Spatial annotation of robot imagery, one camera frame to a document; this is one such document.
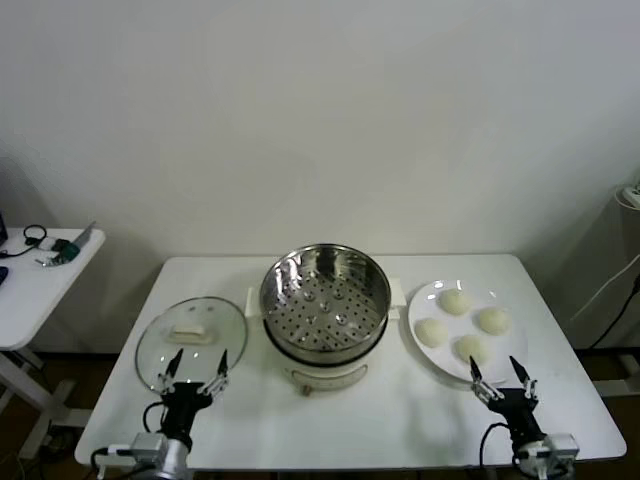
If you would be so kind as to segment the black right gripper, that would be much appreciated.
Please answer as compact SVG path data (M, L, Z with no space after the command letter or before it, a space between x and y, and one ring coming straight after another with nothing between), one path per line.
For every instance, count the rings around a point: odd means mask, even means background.
M501 415L510 432L513 444L527 444L541 441L544 433L534 415L538 404L537 381L532 379L526 368L513 356L509 357L522 388L497 389L486 382L473 356L469 357L472 391L481 401L488 401L490 411Z

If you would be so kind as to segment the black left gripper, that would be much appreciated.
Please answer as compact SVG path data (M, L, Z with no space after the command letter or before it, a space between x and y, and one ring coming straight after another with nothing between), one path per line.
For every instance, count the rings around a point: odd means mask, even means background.
M202 382L178 382L175 378L184 354L181 347L172 355L160 355L155 380L155 391L161 395L166 415L161 421L160 432L169 440L178 440L192 446L191 429L197 413L211 405L211 397L217 397L228 386L228 350L225 349L214 378Z

